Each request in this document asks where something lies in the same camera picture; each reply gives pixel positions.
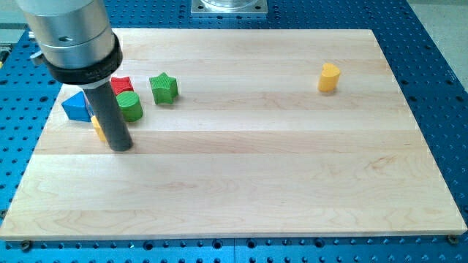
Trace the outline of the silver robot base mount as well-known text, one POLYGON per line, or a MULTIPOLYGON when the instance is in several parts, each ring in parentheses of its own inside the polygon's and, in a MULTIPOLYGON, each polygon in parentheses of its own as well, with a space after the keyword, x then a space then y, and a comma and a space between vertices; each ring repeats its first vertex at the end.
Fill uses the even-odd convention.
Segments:
POLYGON ((268 13, 267 0, 191 0, 193 15, 239 15, 268 13))

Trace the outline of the silver robot arm cylinder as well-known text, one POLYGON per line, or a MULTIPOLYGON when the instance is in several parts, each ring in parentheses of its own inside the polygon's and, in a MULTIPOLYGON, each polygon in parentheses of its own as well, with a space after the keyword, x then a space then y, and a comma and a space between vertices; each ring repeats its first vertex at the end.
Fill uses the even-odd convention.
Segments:
POLYGON ((17 0, 42 51, 43 63, 61 83, 96 88, 110 80, 123 55, 103 0, 17 0))

